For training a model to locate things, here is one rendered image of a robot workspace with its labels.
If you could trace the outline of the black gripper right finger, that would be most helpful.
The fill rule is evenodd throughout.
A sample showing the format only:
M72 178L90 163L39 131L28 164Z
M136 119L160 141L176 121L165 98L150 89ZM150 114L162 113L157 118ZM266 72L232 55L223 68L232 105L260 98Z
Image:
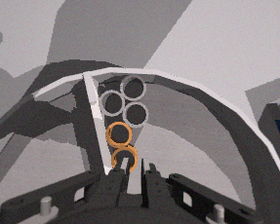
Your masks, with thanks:
M263 224L263 217L256 210L181 174L161 177L148 159L141 159L140 182L147 208L178 216L178 205L206 224ZM183 201L183 192L190 196L191 206Z

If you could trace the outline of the bronze bushing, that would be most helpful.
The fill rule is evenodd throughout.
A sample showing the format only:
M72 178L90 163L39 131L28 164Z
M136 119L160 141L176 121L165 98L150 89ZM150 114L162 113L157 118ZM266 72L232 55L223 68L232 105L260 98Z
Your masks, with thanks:
M138 163L138 152L137 152L137 149L135 148L135 146L133 146L130 143L127 146L123 147L123 148L116 148L116 150L114 151L114 153L112 154L112 157L111 157L111 164L112 164L112 166L114 168L116 163L119 162L119 160L117 159L117 153L119 151L122 151L122 150L130 151L134 155L134 157L135 157L134 160L130 163L130 172L131 172L137 166L137 163Z
M129 131L129 138L125 141L117 141L116 139L114 139L114 137L112 136L112 129L115 125L123 125L124 127L126 127ZM124 121L118 121L115 122L113 124L111 124L105 133L105 137L106 137L106 141L108 142L109 145L111 145L114 148L123 148L125 146L127 146L131 139L132 139L132 135L133 135L133 130L131 127L129 127L128 125L126 125L126 123Z

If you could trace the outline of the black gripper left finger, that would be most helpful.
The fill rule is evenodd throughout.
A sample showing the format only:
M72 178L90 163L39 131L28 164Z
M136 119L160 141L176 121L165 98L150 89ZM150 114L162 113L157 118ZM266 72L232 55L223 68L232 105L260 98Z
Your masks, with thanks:
M86 210L118 206L120 192L127 193L130 158L116 163L107 175L96 169L9 199L0 205L0 224L45 224L88 202ZM84 197L74 202L84 187Z

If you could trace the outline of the grey metal ring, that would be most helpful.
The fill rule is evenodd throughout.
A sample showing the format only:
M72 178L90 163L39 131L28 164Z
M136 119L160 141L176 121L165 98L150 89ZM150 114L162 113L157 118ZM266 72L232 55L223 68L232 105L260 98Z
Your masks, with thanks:
M143 108L143 110L144 110L144 113L145 113L145 117L144 117L144 119L143 119L143 121L142 122L140 122L139 124L133 124L133 123L131 123L129 120L128 120L128 118L127 118L127 111L128 111L128 109L130 108L130 107L132 107L132 106L134 106L134 105L139 105L140 107L142 107ZM145 112L146 111L146 112ZM148 109L146 108L146 106L144 105L144 104L142 104L141 102L137 102L137 101L134 101L134 102L130 102L129 104L127 104L126 106L125 106L125 108L123 109L123 120L124 120L124 122L126 123L126 125L128 125L129 127L131 127L131 128L140 128L140 127L142 127L143 125L145 125L145 123L147 122L147 120L148 120L148 116L149 116L149 114L148 114Z
M143 89L143 92L142 94L137 97L137 98L129 98L125 95L125 88L126 86L131 83L131 82L137 82L139 83L141 86L142 86L142 89ZM134 102L134 101L141 101L145 95L145 92L146 92L146 84L145 84L145 81L143 80L142 77L138 76L138 75L129 75L127 77L125 77L122 82L121 82L121 85L120 85L120 92L121 94L130 102Z
M120 111L118 111L117 113L110 113L107 109L106 109L106 101L109 97L111 97L112 95L119 95L121 98L122 98L122 107L120 109ZM123 113L123 109L125 108L125 106L127 105L127 102L126 102L126 99L125 97L120 94L119 92L117 91L113 91L113 90L110 90L110 91L106 91L105 93L103 93L101 96L100 96L100 100L99 100L99 107L100 107L100 111L105 114L106 116L119 116Z

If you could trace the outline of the grey round turntable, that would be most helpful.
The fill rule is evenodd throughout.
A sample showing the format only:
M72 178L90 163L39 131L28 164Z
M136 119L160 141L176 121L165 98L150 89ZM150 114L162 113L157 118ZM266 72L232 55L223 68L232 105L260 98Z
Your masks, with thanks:
M0 205L87 170L107 175L113 169L116 148L105 133L124 121L123 113L106 116L99 100L106 91L121 93L129 75L146 83L138 102L149 116L145 125L132 128L138 163L127 193L141 194L141 159L148 159L161 177L181 174L256 210L263 224L280 224L280 159L271 142L220 95L157 69L87 71L16 103L0 118Z

